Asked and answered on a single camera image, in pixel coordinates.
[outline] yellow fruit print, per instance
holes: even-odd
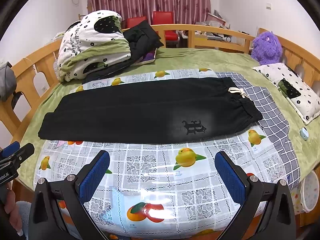
[[[44,157],[43,160],[41,161],[39,169],[41,169],[43,171],[45,171],[47,168],[51,169],[51,167],[49,165],[49,160],[50,160],[50,156]]]
[[[111,83],[111,86],[116,86],[116,85],[119,85],[119,84],[122,84],[124,82],[121,81],[121,78],[115,78],[113,80],[113,82]]]
[[[255,130],[249,130],[248,135],[248,140],[251,143],[251,147],[253,147],[253,145],[260,144],[261,140],[265,138],[264,135],[259,135]]]
[[[116,235],[109,235],[109,239],[117,240],[119,239]]]
[[[206,157],[196,154],[193,149],[190,148],[182,148],[178,151],[178,155],[176,156],[176,165],[173,170],[180,167],[190,167],[195,164],[196,161],[204,160]]]
[[[199,72],[207,72],[208,70],[212,71],[210,68],[199,68]]]
[[[157,77],[164,77],[165,75],[170,75],[169,73],[167,73],[166,71],[157,71],[156,72],[156,75],[154,78],[157,78]]]
[[[83,91],[83,90],[84,90],[84,89],[83,89],[83,85],[81,85],[81,86],[79,86],[79,87],[77,88],[76,92]]]
[[[200,231],[199,233],[196,233],[193,236],[205,236],[205,235],[212,234],[212,233],[214,233],[214,230],[211,228],[208,228],[208,229]]]

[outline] human hand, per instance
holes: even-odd
[[[19,207],[16,205],[16,195],[11,190],[11,184],[7,184],[8,188],[8,194],[7,194],[7,200],[4,205],[4,211],[7,214],[10,214],[9,222],[12,225],[12,227],[17,230],[17,232],[20,232],[22,229],[22,219],[19,213]]]

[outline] black pants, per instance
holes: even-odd
[[[63,97],[44,117],[48,140],[137,144],[183,143],[239,132],[262,119],[231,78],[123,84]]]

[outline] drawstring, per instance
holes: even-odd
[[[249,96],[244,92],[243,88],[229,88],[228,92],[230,93],[240,93],[243,98],[249,98]]]

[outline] chair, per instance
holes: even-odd
[[[173,22],[173,12],[159,12],[153,11],[153,19],[152,24],[174,24]],[[178,43],[179,36],[175,31],[165,31],[165,40],[166,41],[174,41],[174,43]]]
[[[141,16],[141,17],[135,17],[135,18],[128,18],[127,19],[127,28],[132,28],[136,25],[138,25],[140,22],[146,20],[146,16]]]

